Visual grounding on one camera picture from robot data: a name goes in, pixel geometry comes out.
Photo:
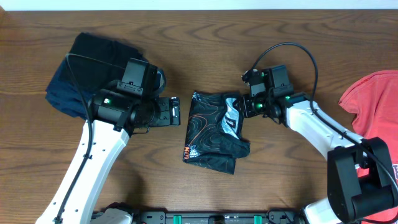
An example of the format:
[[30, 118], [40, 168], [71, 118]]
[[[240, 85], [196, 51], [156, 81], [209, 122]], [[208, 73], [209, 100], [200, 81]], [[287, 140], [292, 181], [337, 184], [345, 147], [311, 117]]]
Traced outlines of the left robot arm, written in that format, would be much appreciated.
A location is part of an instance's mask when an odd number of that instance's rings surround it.
[[133, 223], [134, 214], [118, 206], [95, 213], [107, 176], [135, 129], [180, 125], [177, 97], [142, 99], [100, 90], [90, 101], [87, 120], [73, 160], [39, 224]]

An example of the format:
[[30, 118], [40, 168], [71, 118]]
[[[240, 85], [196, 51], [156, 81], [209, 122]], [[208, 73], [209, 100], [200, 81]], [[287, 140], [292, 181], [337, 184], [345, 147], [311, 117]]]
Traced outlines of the black jersey with orange contour lines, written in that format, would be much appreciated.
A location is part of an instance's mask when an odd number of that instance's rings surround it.
[[244, 116], [241, 95], [194, 92], [190, 105], [182, 161], [234, 174], [236, 160], [250, 153], [241, 134]]

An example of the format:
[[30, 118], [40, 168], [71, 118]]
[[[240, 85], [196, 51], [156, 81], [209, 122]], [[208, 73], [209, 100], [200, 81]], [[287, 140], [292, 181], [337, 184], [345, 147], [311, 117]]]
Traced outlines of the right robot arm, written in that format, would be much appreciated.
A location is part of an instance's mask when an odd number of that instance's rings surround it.
[[247, 118], [263, 115], [301, 134], [327, 161], [327, 196], [307, 205], [297, 223], [359, 223], [397, 206], [387, 144], [365, 139], [325, 114], [305, 93], [243, 96]]

